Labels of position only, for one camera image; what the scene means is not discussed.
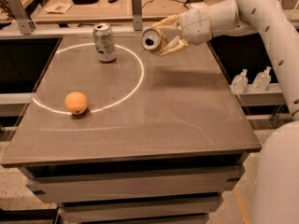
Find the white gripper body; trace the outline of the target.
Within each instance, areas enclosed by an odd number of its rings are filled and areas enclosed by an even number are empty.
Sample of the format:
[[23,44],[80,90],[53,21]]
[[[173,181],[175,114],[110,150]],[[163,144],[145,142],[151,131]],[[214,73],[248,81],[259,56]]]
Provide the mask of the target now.
[[206,43],[212,38],[212,26],[207,7],[194,7],[180,15],[183,37],[194,45]]

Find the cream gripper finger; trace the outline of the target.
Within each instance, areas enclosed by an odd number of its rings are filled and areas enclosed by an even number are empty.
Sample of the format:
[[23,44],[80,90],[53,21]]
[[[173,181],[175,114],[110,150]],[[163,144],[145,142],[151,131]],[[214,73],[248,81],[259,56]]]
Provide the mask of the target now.
[[178,35],[173,38],[165,47],[159,50],[158,55],[164,56],[171,53],[180,51],[188,46],[188,41],[184,38],[180,38]]
[[161,21],[157,21],[151,25],[153,29],[156,30],[169,30],[174,31],[177,30],[180,26],[180,15],[172,15],[167,18],[162,19]]

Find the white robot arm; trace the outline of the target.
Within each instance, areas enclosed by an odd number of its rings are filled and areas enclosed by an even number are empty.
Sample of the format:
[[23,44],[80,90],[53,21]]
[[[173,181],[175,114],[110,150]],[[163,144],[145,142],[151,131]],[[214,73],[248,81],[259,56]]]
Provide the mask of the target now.
[[220,35],[260,35],[293,121],[275,129],[263,144],[251,224],[299,224],[299,34],[280,0],[203,2],[153,27],[170,24],[181,31],[184,40],[166,47],[162,54]]

